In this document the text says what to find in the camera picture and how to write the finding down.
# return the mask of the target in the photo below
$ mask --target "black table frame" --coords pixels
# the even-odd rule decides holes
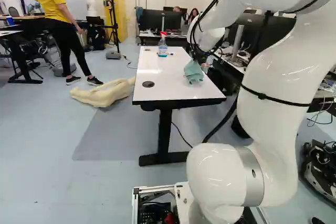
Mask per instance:
[[[26,62],[26,56],[25,54],[21,51],[21,48],[19,44],[15,41],[15,36],[20,34],[20,33],[15,33],[15,34],[8,34],[5,36],[2,36],[1,38],[7,38],[8,39],[8,46],[11,49],[11,57],[12,60],[17,62],[17,65],[20,69],[19,73],[16,73],[12,77],[9,78],[8,83],[22,83],[22,84],[41,84],[43,83],[42,80],[34,80],[30,77],[29,71],[37,68],[39,66],[38,63],[32,63],[32,64],[27,64]],[[24,76],[24,80],[18,80],[19,77]]]
[[[189,152],[169,152],[173,110],[220,104],[225,98],[168,100],[168,101],[133,101],[144,111],[160,110],[159,137],[157,153],[139,157],[139,166],[162,165],[186,162]]]

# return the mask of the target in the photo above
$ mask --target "person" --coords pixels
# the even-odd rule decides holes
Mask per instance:
[[[66,0],[35,0],[40,2],[46,12],[46,28],[54,37],[61,53],[61,62],[63,66],[63,74],[66,76],[66,85],[71,85],[81,78],[73,76],[70,70],[70,54],[73,51],[76,55],[79,66],[87,77],[90,85],[100,86],[103,82],[99,81],[90,72],[85,60],[85,52],[82,44],[74,30],[73,25],[79,34],[83,34],[83,30],[78,26],[77,22],[68,10]]]
[[[191,24],[191,22],[194,20],[195,17],[197,17],[197,15],[199,14],[197,8],[192,9],[192,11],[190,12],[189,15],[189,24]]]
[[[181,12],[181,8],[180,8],[179,6],[175,6],[175,7],[173,8],[173,12],[175,12],[175,13],[180,13],[180,12]]]

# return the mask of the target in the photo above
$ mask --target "spray bottle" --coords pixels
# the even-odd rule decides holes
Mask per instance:
[[[159,57],[167,57],[168,46],[166,44],[166,39],[165,39],[165,37],[167,36],[167,33],[162,31],[160,32],[160,34],[161,34],[161,39],[159,41],[159,52],[157,53],[157,55]]]

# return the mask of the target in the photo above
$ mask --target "table leg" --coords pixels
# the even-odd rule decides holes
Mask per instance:
[[[172,110],[161,110],[157,153],[141,156],[139,166],[186,162],[188,152],[169,152],[172,112]]]
[[[19,68],[21,70],[20,73],[17,73],[14,76],[10,77],[10,79],[8,80],[8,83],[29,83],[29,84],[41,84],[41,83],[43,83],[43,81],[41,81],[41,80],[33,80],[30,77],[29,70],[34,69],[37,66],[35,66],[35,65],[28,66],[27,65],[27,62],[25,60],[25,56],[21,52],[20,47],[15,43],[15,41],[10,39],[8,41],[8,45],[11,48],[12,59],[17,62],[17,65],[19,66]],[[19,78],[20,76],[24,76],[25,80],[18,80],[17,78]]]

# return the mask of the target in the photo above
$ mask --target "table top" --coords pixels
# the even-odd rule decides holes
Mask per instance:
[[[160,35],[155,35],[151,31],[140,31],[139,37],[151,37],[151,38],[161,38]],[[178,33],[171,33],[170,35],[167,35],[166,38],[187,38],[186,35],[181,35]]]
[[[0,15],[0,20],[6,20],[6,16]],[[22,16],[22,17],[12,17],[13,20],[16,19],[38,19],[38,18],[45,18],[45,16]]]
[[[191,60],[182,47],[168,47],[166,58],[158,57],[158,47],[141,47],[133,103],[142,101],[222,99],[226,97],[204,75],[202,82],[190,85],[184,77],[184,67]],[[155,86],[145,88],[142,83],[152,81]]]
[[[11,34],[17,34],[17,33],[21,33],[22,31],[0,31],[0,38],[1,37],[5,37],[7,35],[11,35]]]

